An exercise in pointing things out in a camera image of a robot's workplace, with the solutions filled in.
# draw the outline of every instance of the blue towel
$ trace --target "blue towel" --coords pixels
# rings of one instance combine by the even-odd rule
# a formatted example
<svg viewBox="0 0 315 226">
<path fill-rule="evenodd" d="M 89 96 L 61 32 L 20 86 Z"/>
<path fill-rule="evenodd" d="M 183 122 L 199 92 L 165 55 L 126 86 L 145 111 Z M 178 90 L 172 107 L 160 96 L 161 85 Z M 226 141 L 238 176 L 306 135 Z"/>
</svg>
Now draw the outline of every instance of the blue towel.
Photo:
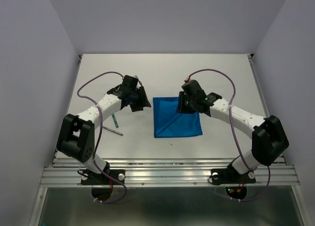
<svg viewBox="0 0 315 226">
<path fill-rule="evenodd" d="M 178 97 L 154 97 L 154 137 L 189 137 L 202 135 L 199 113 L 177 113 Z"/>
</svg>

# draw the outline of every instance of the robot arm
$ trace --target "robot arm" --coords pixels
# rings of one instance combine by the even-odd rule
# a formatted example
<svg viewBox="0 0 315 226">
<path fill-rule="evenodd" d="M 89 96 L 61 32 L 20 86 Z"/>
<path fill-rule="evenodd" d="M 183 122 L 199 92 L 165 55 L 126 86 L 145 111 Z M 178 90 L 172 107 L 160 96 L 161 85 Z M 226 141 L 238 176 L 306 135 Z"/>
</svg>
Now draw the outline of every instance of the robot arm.
<svg viewBox="0 0 315 226">
<path fill-rule="evenodd" d="M 138 78 L 126 75 L 122 84 L 107 92 L 97 103 L 102 111 L 103 120 L 128 105 L 133 112 L 143 110 L 143 107 L 151 107 L 144 87 L 139 86 L 138 82 Z M 57 141 L 57 150 L 83 163 L 88 170 L 100 174 L 93 159 L 94 131 L 99 126 L 100 113 L 95 105 L 78 115 L 66 115 Z M 97 154 L 95 162 L 101 169 L 104 169 L 104 172 L 109 170 L 108 162 Z"/>
<path fill-rule="evenodd" d="M 229 103 L 215 93 L 205 94 L 195 80 L 186 82 L 183 92 L 179 94 L 179 113 L 204 113 L 210 117 L 220 119 L 230 124 Z M 275 159 L 289 146 L 280 120 L 275 116 L 264 118 L 251 114 L 236 106 L 231 107 L 234 127 L 252 139 L 252 150 L 243 154 L 243 157 L 252 170 L 259 165 L 271 165 Z M 241 157 L 234 159 L 226 169 L 212 169 L 218 176 L 213 184 L 238 183 L 249 172 Z"/>
</svg>

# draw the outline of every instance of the white tabletop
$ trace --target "white tabletop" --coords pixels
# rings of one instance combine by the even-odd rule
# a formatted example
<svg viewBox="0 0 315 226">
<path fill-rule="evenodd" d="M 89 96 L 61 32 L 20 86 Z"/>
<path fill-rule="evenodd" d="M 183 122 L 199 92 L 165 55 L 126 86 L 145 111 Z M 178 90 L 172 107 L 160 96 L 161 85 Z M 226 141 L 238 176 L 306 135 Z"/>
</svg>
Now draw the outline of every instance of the white tabletop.
<svg viewBox="0 0 315 226">
<path fill-rule="evenodd" d="M 137 75 L 145 87 L 148 99 L 178 96 L 184 79 L 192 72 L 213 68 L 226 73 L 235 83 L 234 105 L 256 115 L 264 116 L 261 100 L 254 81 L 247 55 L 222 54 L 84 54 L 77 75 L 68 112 L 80 113 L 92 104 L 78 98 L 76 91 L 86 81 L 106 72 L 118 71 L 123 75 Z M 215 92 L 230 100 L 232 86 L 214 72 L 193 76 L 208 94 Z M 81 94 L 100 100 L 104 94 L 121 83 L 115 74 L 105 75 L 82 90 Z M 102 158 L 157 159 L 157 158 L 234 158 L 238 152 L 228 124 L 201 114 L 202 136 L 187 138 L 154 138 L 153 108 L 132 113 L 129 107 L 115 113 L 119 128 L 112 118 L 104 125 L 123 136 L 103 131 L 97 153 Z M 250 150 L 252 141 L 236 131 L 243 152 Z M 66 158 L 57 153 L 57 158 Z"/>
</svg>

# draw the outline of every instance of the metal frame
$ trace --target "metal frame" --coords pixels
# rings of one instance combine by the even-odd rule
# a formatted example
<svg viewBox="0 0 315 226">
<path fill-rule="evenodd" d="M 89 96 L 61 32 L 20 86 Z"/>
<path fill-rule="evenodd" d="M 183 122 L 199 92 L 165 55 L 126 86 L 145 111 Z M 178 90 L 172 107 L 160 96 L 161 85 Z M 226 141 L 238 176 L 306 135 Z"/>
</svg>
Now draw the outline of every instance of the metal frame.
<svg viewBox="0 0 315 226">
<path fill-rule="evenodd" d="M 221 160 L 107 160 L 111 169 L 125 169 L 125 185 L 129 188 L 143 187 L 213 187 L 208 182 L 211 168 L 225 168 L 230 159 Z M 40 187 L 90 187 L 81 186 L 81 176 L 77 174 L 79 166 L 45 168 Z M 293 166 L 275 163 L 271 167 L 270 185 L 299 185 Z M 256 171 L 257 183 L 264 186 L 268 180 L 267 167 L 261 166 Z"/>
<path fill-rule="evenodd" d="M 29 226 L 37 226 L 39 224 L 40 215 L 44 207 L 46 194 L 47 188 L 39 187 Z"/>
<path fill-rule="evenodd" d="M 248 55 L 248 59 L 265 115 L 269 116 L 270 113 L 256 75 L 252 57 Z M 111 169 L 123 168 L 126 170 L 125 185 L 129 188 L 213 187 L 208 182 L 208 177 L 211 175 L 210 169 L 224 168 L 232 159 L 111 159 L 107 161 L 111 164 Z M 79 166 L 80 164 L 73 159 L 54 158 L 50 167 L 43 170 L 30 226 L 37 226 L 39 223 L 48 188 L 90 187 L 80 184 L 81 177 L 77 174 Z M 284 157 L 280 156 L 270 168 L 270 185 L 292 186 L 303 224 L 311 226 L 311 218 L 294 166 L 286 165 Z M 265 186 L 268 179 L 267 168 L 261 166 L 255 171 L 255 174 L 257 183 L 251 186 Z"/>
</svg>

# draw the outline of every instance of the purple cable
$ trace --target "purple cable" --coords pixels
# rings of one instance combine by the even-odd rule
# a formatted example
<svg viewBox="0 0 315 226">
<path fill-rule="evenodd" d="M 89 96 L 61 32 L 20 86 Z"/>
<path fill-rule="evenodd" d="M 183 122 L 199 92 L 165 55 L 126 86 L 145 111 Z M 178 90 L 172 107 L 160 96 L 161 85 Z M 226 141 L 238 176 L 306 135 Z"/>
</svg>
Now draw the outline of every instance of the purple cable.
<svg viewBox="0 0 315 226">
<path fill-rule="evenodd" d="M 230 125 L 231 125 L 231 130 L 232 130 L 233 138 L 234 138 L 234 141 L 235 141 L 235 144 L 236 144 L 238 153 L 240 154 L 240 157 L 241 157 L 241 159 L 242 159 L 244 165 L 246 166 L 246 168 L 247 168 L 248 170 L 254 171 L 254 169 L 251 169 L 251 168 L 248 166 L 248 164 L 246 163 L 245 158 L 244 158 L 243 153 L 242 153 L 242 150 L 241 150 L 241 147 L 240 147 L 240 144 L 238 143 L 238 140 L 237 140 L 237 137 L 236 137 L 236 134 L 235 134 L 234 122 L 233 122 L 233 117 L 232 117 L 232 102 L 233 102 L 233 100 L 234 100 L 234 98 L 235 98 L 235 95 L 236 95 L 235 84 L 234 84 L 234 82 L 232 81 L 232 79 L 231 79 L 229 76 L 227 76 L 225 73 L 223 73 L 223 72 L 221 72 L 221 71 L 219 71 L 219 70 L 210 69 L 210 68 L 201 69 L 201 70 L 198 70 L 198 71 L 196 71 L 196 72 L 193 72 L 192 74 L 190 74 L 190 75 L 188 76 L 188 78 L 190 79 L 191 76 L 193 76 L 194 74 L 199 73 L 199 72 L 204 72 L 204 71 L 217 72 L 217 73 L 223 75 L 224 77 L 226 77 L 226 78 L 230 81 L 230 83 L 232 84 L 232 87 L 233 87 L 233 95 L 232 95 L 232 97 L 231 97 L 231 99 L 230 99 L 230 101 L 229 101 L 229 103 L 228 103 L 228 104 L 229 104 L 228 114 L 229 114 L 229 119 L 230 119 Z M 271 178 L 271 173 L 270 173 L 270 168 L 269 168 L 269 166 L 267 166 L 267 168 L 268 168 L 268 181 L 267 181 L 267 184 L 266 184 L 265 189 L 264 189 L 259 195 L 255 196 L 255 197 L 253 197 L 253 198 L 250 198 L 250 199 L 247 199 L 247 200 L 241 200 L 241 201 L 252 201 L 252 200 L 256 200 L 257 198 L 261 197 L 261 196 L 265 193 L 266 189 L 267 189 L 268 186 L 269 186 L 270 178 Z"/>
<path fill-rule="evenodd" d="M 78 89 L 78 91 L 77 91 L 78 97 L 84 98 L 84 99 L 88 99 L 88 100 L 91 101 L 93 104 L 95 104 L 95 106 L 97 107 L 97 109 L 98 109 L 98 111 L 99 111 L 100 128 L 99 128 L 99 135 L 98 135 L 98 138 L 97 138 L 97 141 L 96 141 L 96 145 L 95 145 L 95 150 L 94 150 L 93 156 L 92 156 L 92 158 L 93 158 L 93 163 L 95 164 L 96 168 L 97 168 L 105 177 L 107 177 L 107 178 L 109 178 L 110 180 L 112 180 L 112 181 L 114 181 L 114 182 L 116 182 L 116 183 L 122 185 L 122 186 L 124 187 L 124 189 L 125 189 L 125 193 L 123 194 L 123 196 L 121 196 L 119 199 L 114 200 L 114 201 L 111 201 L 111 202 L 103 202 L 103 201 L 101 202 L 101 201 L 99 201 L 97 198 L 95 198 L 95 197 L 92 196 L 94 200 L 96 200 L 97 202 L 102 203 L 102 204 L 112 204 L 112 203 L 116 203 L 116 202 L 120 201 L 121 199 L 123 199 L 123 198 L 126 196 L 126 194 L 127 194 L 127 187 L 126 187 L 122 182 L 120 182 L 120 181 L 116 180 L 115 178 L 112 178 L 111 176 L 109 176 L 108 174 L 106 174 L 106 173 L 97 165 L 97 163 L 96 163 L 96 161 L 95 161 L 96 151 L 97 151 L 97 148 L 98 148 L 98 145 L 99 145 L 101 136 L 102 136 L 102 131 L 103 131 L 103 128 L 102 128 L 102 126 L 103 126 L 103 114 L 102 114 L 102 110 L 101 110 L 100 107 L 97 105 L 97 102 L 96 102 L 94 99 L 92 99 L 91 97 L 80 95 L 80 91 L 81 91 L 86 85 L 88 85 L 89 83 L 91 83 L 91 82 L 93 82 L 94 80 L 98 79 L 99 77 L 104 76 L 104 75 L 109 74 L 109 73 L 118 74 L 118 75 L 120 75 L 122 78 L 124 77 L 123 75 L 121 75 L 121 74 L 118 73 L 118 72 L 114 72 L 114 71 L 105 72 L 105 73 L 100 74 L 99 76 L 96 76 L 95 78 L 91 79 L 90 81 L 86 82 L 86 83 L 85 83 L 82 87 L 80 87 L 80 88 Z"/>
</svg>

